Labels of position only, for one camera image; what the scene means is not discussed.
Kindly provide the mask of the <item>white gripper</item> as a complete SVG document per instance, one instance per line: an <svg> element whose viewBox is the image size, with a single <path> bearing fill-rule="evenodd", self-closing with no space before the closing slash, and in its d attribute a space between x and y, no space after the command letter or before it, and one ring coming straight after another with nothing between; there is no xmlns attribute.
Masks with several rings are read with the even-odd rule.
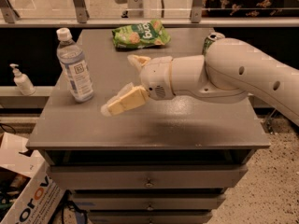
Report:
<svg viewBox="0 0 299 224"><path fill-rule="evenodd" d="M150 59L146 56L129 55L128 62L140 72L141 84L125 85L115 96L101 106L101 113L116 116L125 111L144 105L149 98L170 100L174 98L170 84L171 56Z"/></svg>

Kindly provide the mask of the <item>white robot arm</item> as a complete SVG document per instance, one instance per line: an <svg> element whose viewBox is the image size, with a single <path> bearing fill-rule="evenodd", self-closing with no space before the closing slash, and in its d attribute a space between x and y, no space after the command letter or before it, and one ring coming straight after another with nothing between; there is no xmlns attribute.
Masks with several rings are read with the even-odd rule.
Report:
<svg viewBox="0 0 299 224"><path fill-rule="evenodd" d="M234 103L251 93L299 125L298 70L241 40L216 39L196 56L130 55L128 61L138 71L141 84L125 85L102 105L105 116L140 107L148 99L188 95L210 103Z"/></svg>

